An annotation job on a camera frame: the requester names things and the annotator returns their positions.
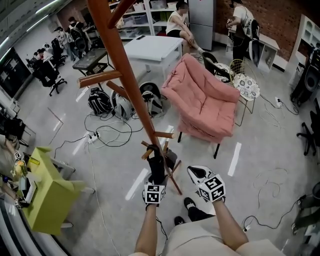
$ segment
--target black shoe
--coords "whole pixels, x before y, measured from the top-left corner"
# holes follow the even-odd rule
[[[195,201],[193,201],[190,197],[186,197],[184,200],[183,200],[183,203],[184,203],[184,206],[185,208],[188,210],[187,206],[190,205],[190,204],[193,204],[194,207],[197,207]]]
[[[174,225],[175,226],[178,226],[178,225],[181,225],[181,224],[184,224],[184,223],[186,223],[186,222],[181,216],[177,216],[177,217],[174,218]]]

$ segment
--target pink armchair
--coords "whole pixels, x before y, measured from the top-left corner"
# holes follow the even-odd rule
[[[194,57],[185,54],[162,86],[162,93],[180,112],[180,131],[218,143],[233,135],[240,91],[215,78]]]

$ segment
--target ceiling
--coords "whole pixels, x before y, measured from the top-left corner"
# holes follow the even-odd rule
[[[37,10],[53,0],[0,0],[0,44],[9,36],[9,40],[0,48],[0,58],[34,23],[46,15],[57,13],[71,1],[57,0],[36,14]]]

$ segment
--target wooden coat rack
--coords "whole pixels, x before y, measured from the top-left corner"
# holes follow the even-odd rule
[[[112,60],[115,70],[85,76],[80,78],[78,82],[79,87],[83,88],[108,81],[106,83],[108,87],[131,101],[151,143],[157,145],[159,149],[161,149],[158,137],[172,139],[174,135],[172,133],[155,131],[154,125],[145,106],[145,102],[140,93],[136,77],[129,63],[119,32],[116,28],[117,22],[135,2],[136,0],[121,0],[114,12],[111,12],[107,0],[87,0],[87,6],[93,18],[94,24],[99,31],[104,47],[106,48],[109,57]],[[120,79],[124,90],[110,81],[116,78]],[[179,194],[182,195],[182,192],[172,175],[173,171],[170,171],[166,165],[166,161],[164,161],[164,168]]]

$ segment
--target black table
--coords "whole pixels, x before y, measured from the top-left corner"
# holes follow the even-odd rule
[[[107,63],[99,62],[104,56],[107,55]],[[79,70],[83,75],[89,76],[103,72],[108,66],[115,69],[109,63],[109,55],[104,48],[91,49],[85,56],[79,59],[72,67]]]

